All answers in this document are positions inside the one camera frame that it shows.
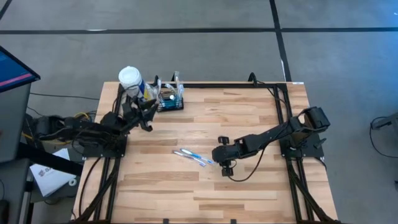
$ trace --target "gray floor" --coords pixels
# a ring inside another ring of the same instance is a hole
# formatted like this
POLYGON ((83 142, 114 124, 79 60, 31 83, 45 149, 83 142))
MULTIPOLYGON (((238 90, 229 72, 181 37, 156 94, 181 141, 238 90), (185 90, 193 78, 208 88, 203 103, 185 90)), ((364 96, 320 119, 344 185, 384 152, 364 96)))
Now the gray floor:
MULTIPOLYGON (((282 28, 398 26, 394 0, 276 0, 282 28)), ((1 30, 273 27, 267 0, 13 0, 1 30)), ((398 160, 377 154, 369 123, 398 111, 398 32, 284 33, 293 81, 305 82, 311 105, 332 125, 323 134, 330 186, 340 220, 396 223, 398 160)), ((0 35, 0 44, 42 80, 32 91, 99 97, 104 81, 126 65, 147 80, 282 81, 274 33, 0 35)), ((42 114, 68 116, 97 102, 31 96, 42 114)), ((374 132, 377 147, 398 156, 390 128, 374 132)), ((62 222, 73 200, 38 204, 34 223, 62 222)))

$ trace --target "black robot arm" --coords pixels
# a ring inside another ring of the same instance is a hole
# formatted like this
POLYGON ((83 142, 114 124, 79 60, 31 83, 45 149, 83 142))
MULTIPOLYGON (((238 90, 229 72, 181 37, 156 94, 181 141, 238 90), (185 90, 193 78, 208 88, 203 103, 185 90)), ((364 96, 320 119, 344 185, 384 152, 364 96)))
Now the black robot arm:
POLYGON ((249 134, 235 139, 233 145, 225 137, 219 138, 223 146, 218 146, 212 151, 213 160, 223 167, 223 176, 232 176, 233 171, 229 166, 235 159, 244 159, 255 156, 259 151, 278 139, 290 136, 290 147, 300 147, 306 138, 312 134, 321 133, 329 127, 330 123, 321 108, 312 107, 303 110, 299 115, 291 117, 288 121, 280 124, 261 134, 249 134))

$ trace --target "monitor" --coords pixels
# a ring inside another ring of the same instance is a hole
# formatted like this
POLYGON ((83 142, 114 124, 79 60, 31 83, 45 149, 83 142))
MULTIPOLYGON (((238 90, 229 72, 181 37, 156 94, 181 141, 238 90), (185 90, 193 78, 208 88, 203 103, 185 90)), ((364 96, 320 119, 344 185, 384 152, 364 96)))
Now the monitor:
POLYGON ((0 46, 0 93, 37 80, 37 73, 0 46))

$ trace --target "wooden tabletop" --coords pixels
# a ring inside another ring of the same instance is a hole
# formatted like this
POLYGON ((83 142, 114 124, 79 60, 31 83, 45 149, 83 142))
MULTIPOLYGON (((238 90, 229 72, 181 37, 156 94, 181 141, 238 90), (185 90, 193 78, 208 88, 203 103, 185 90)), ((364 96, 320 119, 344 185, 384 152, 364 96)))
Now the wooden tabletop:
MULTIPOLYGON (((118 85, 104 84, 96 122, 112 110, 118 85)), ((298 114, 309 106, 305 87, 296 83, 287 86, 293 114, 298 114)), ((273 96, 265 88, 186 88, 184 103, 184 110, 156 114, 152 132, 140 128, 131 131, 121 160, 112 222, 161 223, 163 218, 169 218, 171 223, 229 223, 231 219, 238 223, 294 222, 289 178, 278 142, 266 147, 257 171, 245 182, 222 177, 219 165, 201 167, 172 154, 184 147, 211 158, 211 150, 219 145, 218 136, 233 140, 278 125, 273 96)), ((247 177, 259 155, 238 160, 234 178, 247 177)), ((88 179, 83 210, 97 194, 103 160, 88 179)), ((82 180, 94 161, 85 162, 82 180)), ((303 163, 310 193, 329 216, 337 218, 325 168, 311 158, 303 163)), ((83 181, 73 209, 75 214, 82 185, 83 181)), ((102 218, 107 201, 108 194, 103 201, 102 218)))

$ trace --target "paper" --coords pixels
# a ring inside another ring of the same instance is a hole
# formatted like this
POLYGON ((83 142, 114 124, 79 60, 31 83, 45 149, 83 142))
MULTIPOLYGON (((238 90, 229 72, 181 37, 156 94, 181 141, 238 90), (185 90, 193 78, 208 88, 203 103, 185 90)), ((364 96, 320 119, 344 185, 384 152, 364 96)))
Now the paper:
MULTIPOLYGON (((53 155, 70 160, 68 149, 61 149, 53 153, 53 155)), ((67 174, 65 172, 54 170, 53 168, 45 167, 38 164, 32 165, 30 167, 30 170, 35 177, 35 180, 43 197, 47 197, 50 194, 54 193, 56 190, 68 183, 69 180, 72 180, 76 177, 76 175, 67 174)))

